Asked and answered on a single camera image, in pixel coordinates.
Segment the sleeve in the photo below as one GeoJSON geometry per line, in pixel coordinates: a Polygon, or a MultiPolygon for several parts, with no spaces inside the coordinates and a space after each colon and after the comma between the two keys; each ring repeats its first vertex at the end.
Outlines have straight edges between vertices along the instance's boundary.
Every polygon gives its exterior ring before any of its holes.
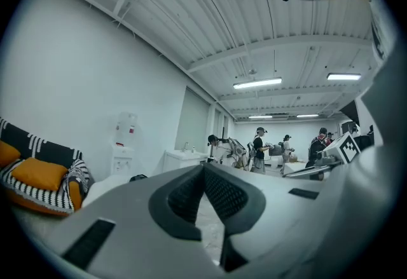
{"type": "Polygon", "coordinates": [[[254,149],[257,150],[257,149],[263,147],[263,141],[260,138],[255,138],[253,141],[253,146],[254,146],[254,149]]]}

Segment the light fixture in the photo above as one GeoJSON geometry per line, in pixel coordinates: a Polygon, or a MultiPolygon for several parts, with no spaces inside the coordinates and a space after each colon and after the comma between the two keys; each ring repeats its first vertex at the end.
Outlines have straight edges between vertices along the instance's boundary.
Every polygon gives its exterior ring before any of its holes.
{"type": "Polygon", "coordinates": [[[238,84],[234,84],[233,87],[235,89],[244,89],[244,88],[250,88],[250,87],[277,85],[281,82],[282,82],[282,78],[273,78],[273,79],[267,79],[267,80],[250,81],[248,83],[238,83],[238,84]]]}
{"type": "Polygon", "coordinates": [[[319,114],[304,114],[304,115],[297,115],[297,118],[317,118],[319,114]]]}
{"type": "Polygon", "coordinates": [[[264,116],[249,116],[249,119],[271,119],[273,116],[271,115],[264,115],[264,116]]]}
{"type": "Polygon", "coordinates": [[[359,80],[361,74],[352,74],[352,73],[330,73],[327,76],[328,80],[359,80]]]}

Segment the striped blanket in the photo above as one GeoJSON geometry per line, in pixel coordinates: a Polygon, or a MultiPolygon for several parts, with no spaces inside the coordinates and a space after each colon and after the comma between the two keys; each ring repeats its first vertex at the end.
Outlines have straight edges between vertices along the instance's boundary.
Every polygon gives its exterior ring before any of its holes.
{"type": "Polygon", "coordinates": [[[0,170],[0,183],[38,205],[50,210],[72,214],[74,212],[74,205],[69,196],[69,183],[73,180],[76,181],[79,183],[81,193],[83,195],[87,194],[90,177],[85,162],[82,160],[74,161],[72,167],[68,169],[68,172],[62,179],[58,191],[50,191],[26,185],[11,175],[12,171],[23,161],[21,159],[16,160],[0,170]]]}

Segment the black rubber pad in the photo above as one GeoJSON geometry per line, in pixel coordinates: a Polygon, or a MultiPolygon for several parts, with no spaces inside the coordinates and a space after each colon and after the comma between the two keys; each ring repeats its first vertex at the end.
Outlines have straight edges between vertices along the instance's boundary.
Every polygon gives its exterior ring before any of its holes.
{"type": "Polygon", "coordinates": [[[302,189],[292,189],[289,193],[300,196],[306,199],[313,199],[315,200],[318,197],[318,192],[302,190],[302,189]]]}
{"type": "Polygon", "coordinates": [[[97,220],[62,257],[73,265],[86,269],[114,226],[112,222],[97,220]]]}

